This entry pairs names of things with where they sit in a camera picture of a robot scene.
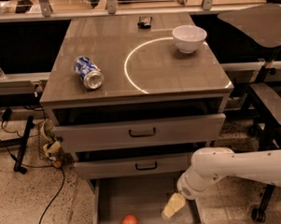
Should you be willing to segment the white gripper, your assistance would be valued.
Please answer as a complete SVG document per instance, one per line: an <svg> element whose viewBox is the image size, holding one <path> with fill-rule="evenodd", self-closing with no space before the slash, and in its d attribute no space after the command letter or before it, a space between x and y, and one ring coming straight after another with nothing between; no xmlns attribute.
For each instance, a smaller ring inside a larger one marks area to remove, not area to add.
<svg viewBox="0 0 281 224"><path fill-rule="evenodd" d="M177 191L169 199L162 210L164 219L171 218L186 205L186 199L195 200L209 186L209 180L201 177L195 170L188 169L177 180Z"/></svg>

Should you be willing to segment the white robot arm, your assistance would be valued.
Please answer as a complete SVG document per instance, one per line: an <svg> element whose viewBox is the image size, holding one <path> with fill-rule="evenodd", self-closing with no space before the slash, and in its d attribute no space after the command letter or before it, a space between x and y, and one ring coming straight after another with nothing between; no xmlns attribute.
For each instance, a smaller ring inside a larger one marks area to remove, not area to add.
<svg viewBox="0 0 281 224"><path fill-rule="evenodd" d="M281 188L281 149L235 154L226 147L199 148L192 154L190 167L178 179L177 192L163 208L162 218L169 219L186 200L195 200L203 190L226 176L267 184L260 207L251 211L253 220L264 222L274 187Z"/></svg>

